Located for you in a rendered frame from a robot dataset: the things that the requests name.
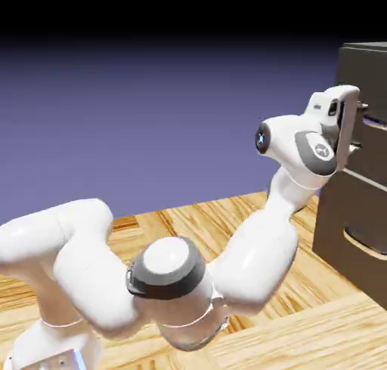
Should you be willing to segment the dark wood cabinet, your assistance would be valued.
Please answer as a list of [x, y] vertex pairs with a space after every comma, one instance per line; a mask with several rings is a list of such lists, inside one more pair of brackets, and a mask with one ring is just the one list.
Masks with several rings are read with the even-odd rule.
[[387, 42], [345, 43], [336, 84], [360, 88], [359, 147], [320, 191], [312, 249], [387, 310]]

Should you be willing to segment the dark wood drawer front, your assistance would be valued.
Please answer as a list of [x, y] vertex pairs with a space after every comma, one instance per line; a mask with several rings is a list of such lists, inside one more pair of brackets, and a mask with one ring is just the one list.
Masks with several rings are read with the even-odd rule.
[[387, 42], [345, 43], [339, 49], [337, 85], [356, 85], [374, 119], [387, 124]]
[[350, 155], [348, 169], [387, 187], [387, 126], [358, 116], [352, 143], [360, 148]]
[[387, 261], [354, 247], [343, 229], [387, 252], [387, 189], [348, 172], [334, 175], [320, 192], [313, 252], [387, 310]]

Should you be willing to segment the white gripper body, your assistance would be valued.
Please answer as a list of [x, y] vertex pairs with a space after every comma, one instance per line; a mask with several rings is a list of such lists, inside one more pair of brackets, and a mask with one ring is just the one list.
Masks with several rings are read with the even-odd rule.
[[349, 154], [351, 137], [358, 113], [360, 89], [353, 85], [337, 85], [335, 87], [339, 101], [337, 126], [339, 128], [335, 147], [336, 171], [344, 169]]

